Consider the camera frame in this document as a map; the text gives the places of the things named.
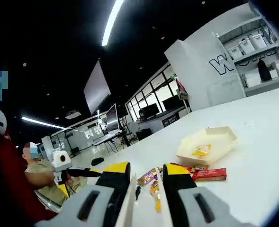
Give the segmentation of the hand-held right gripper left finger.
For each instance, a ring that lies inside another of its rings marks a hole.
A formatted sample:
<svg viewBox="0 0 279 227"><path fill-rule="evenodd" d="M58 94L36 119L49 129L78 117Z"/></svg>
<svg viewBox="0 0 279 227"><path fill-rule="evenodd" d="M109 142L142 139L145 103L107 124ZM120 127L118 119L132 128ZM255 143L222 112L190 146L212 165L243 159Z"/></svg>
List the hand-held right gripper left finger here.
<svg viewBox="0 0 279 227"><path fill-rule="evenodd" d="M129 162L108 166L95 185L69 198L59 214L36 227L130 227L131 167Z"/></svg>

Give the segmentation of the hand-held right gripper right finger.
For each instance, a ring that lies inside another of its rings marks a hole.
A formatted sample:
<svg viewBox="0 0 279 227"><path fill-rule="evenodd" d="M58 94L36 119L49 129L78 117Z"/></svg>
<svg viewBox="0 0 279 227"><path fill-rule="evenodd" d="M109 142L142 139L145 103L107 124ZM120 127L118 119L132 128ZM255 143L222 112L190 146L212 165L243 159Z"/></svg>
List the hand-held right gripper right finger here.
<svg viewBox="0 0 279 227"><path fill-rule="evenodd" d="M253 227L233 217L227 203L197 187L187 169L163 165L162 219L165 227Z"/></svg>

